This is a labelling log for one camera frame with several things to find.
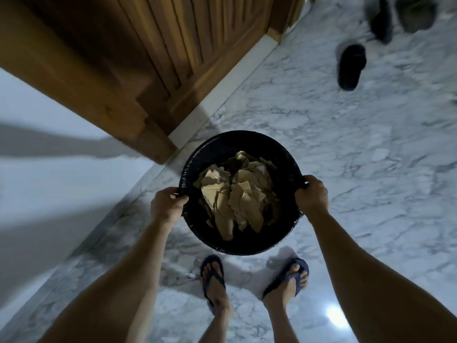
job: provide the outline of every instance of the hand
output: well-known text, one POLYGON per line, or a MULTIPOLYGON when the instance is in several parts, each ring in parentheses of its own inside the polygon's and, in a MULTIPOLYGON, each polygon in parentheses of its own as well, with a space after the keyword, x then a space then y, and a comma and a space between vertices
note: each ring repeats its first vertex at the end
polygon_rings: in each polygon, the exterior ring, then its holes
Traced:
POLYGON ((316 177, 311 175, 303 177, 309 185, 306 189, 295 192, 297 206, 306 216, 316 211, 328 213, 328 190, 316 177))
POLYGON ((188 196, 176 197, 178 188, 168 187, 160 190, 151 202, 152 221, 173 228, 182 214, 183 206, 189 201, 188 196))

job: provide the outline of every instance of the black basin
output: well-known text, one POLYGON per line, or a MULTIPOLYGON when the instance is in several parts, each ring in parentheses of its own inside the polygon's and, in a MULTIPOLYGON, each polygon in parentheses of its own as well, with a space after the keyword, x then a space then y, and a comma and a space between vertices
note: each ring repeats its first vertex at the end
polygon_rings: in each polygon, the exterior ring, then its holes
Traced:
POLYGON ((203 143, 187 160, 179 182, 180 193, 189 196, 183 217, 192 232, 207 246, 232 255, 254 255, 268 250, 281 242, 303 216, 295 204, 294 192, 304 187, 300 168, 289 152, 276 140, 253 131, 229 131, 203 143), (243 232, 235 227, 233 240, 222 239, 216 228, 206 224, 208 214, 198 203, 202 192, 193 186, 199 174, 212 164, 220 164, 244 150, 256 158, 263 157, 277 166, 268 169, 273 191, 281 203, 281 218, 271 226, 264 226, 260 233, 251 227, 243 232))

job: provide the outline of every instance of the marble floor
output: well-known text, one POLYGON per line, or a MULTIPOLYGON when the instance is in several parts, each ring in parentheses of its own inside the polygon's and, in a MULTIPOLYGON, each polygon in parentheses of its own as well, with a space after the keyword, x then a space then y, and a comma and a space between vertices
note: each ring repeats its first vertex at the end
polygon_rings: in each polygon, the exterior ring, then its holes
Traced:
MULTIPOLYGON (((457 314, 457 2, 429 31, 392 43, 372 39, 363 0, 318 0, 311 13, 227 100, 129 211, 65 276, 10 342, 34 342, 84 287, 135 243, 157 190, 176 186, 204 140, 254 130, 282 143, 302 173, 323 180, 330 212, 369 253, 457 314), (336 82, 341 43, 358 39, 368 64, 357 89, 336 82)), ((197 342, 212 315, 196 277, 212 251, 184 221, 170 236, 149 342, 197 342)), ((316 236, 306 219, 277 247, 251 257, 222 255, 236 309, 228 343, 272 342, 258 297, 296 253, 308 288, 288 307, 303 343, 356 342, 340 313, 316 236)))

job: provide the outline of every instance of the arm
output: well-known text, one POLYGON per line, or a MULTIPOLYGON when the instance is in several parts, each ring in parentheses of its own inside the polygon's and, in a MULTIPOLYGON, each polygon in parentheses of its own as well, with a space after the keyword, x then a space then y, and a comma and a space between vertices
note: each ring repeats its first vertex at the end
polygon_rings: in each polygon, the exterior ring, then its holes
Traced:
POLYGON ((335 294, 360 343, 455 342, 457 318, 434 297, 375 259, 328 213, 327 189, 313 176, 295 193, 313 226, 335 294))
POLYGON ((176 188, 159 191, 152 223, 112 269, 82 291, 57 317, 40 343, 141 343, 148 332, 167 237, 188 197, 176 188))

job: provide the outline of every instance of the foot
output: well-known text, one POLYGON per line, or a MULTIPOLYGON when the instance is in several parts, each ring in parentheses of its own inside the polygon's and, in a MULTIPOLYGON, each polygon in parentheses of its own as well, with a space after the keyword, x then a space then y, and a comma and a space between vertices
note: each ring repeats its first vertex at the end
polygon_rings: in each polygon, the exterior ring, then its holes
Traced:
MULTIPOLYGON (((200 282, 203 283, 206 281, 209 271, 213 268, 216 273, 222 277, 222 272, 217 262, 212 264, 207 264, 203 268, 203 276, 200 278, 200 282)), ((224 313, 231 316, 234 312, 233 306, 230 302, 229 295, 225 291, 225 288, 222 284, 215 278, 212 277, 209 281, 208 291, 206 292, 208 298, 214 303, 216 308, 216 314, 224 313)))
MULTIPOLYGON (((300 270, 300 265, 297 263, 293 264, 287 272, 287 276, 298 272, 298 270, 300 270)), ((307 285, 308 273, 303 271, 300 273, 300 286, 302 289, 304 289, 307 285)), ((296 290, 297 286, 295 278, 286 280, 282 282, 279 287, 266 294, 265 298, 263 299, 263 304, 269 311, 277 309, 278 307, 283 307, 285 309, 290 299, 295 297, 296 290)))

